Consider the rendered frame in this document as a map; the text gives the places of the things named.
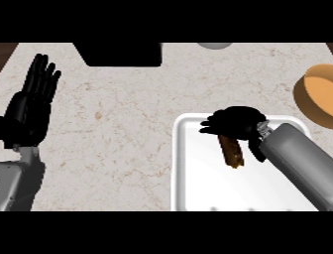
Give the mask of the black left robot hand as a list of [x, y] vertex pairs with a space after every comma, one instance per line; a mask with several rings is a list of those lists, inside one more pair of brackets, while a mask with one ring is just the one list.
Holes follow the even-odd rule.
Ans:
[[60, 76], [48, 56], [36, 54], [22, 90], [14, 93], [5, 113], [0, 116], [0, 140], [5, 149], [36, 147], [44, 141]]

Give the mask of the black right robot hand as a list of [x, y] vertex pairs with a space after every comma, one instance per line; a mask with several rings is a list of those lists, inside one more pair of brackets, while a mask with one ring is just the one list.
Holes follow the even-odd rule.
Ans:
[[247, 106], [231, 106], [213, 112], [200, 123], [200, 133], [222, 135], [227, 138], [249, 142], [253, 157], [262, 163], [265, 156], [259, 150], [259, 134], [256, 124], [265, 121], [259, 111]]

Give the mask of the white tray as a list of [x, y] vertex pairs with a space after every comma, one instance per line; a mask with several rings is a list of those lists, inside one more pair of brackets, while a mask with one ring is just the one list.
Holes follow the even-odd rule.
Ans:
[[240, 142], [244, 164], [225, 164], [215, 135], [202, 134], [205, 113], [184, 113], [172, 128], [171, 209], [175, 211], [312, 211], [315, 207], [286, 176], [252, 156]]

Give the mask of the orange pot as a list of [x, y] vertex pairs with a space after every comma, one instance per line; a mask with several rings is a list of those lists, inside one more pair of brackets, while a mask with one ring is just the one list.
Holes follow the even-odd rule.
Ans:
[[333, 129], [333, 64], [317, 64], [293, 85], [293, 101], [305, 117]]

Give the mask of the grey round object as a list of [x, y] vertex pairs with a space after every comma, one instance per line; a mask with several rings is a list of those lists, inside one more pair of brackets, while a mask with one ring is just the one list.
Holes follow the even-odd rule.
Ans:
[[197, 43], [200, 47], [208, 50], [222, 50], [227, 48], [233, 43]]

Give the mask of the black appliance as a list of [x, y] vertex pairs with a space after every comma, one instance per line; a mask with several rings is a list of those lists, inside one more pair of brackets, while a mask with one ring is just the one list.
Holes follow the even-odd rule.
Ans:
[[88, 66], [159, 67], [162, 46], [159, 43], [75, 43]]

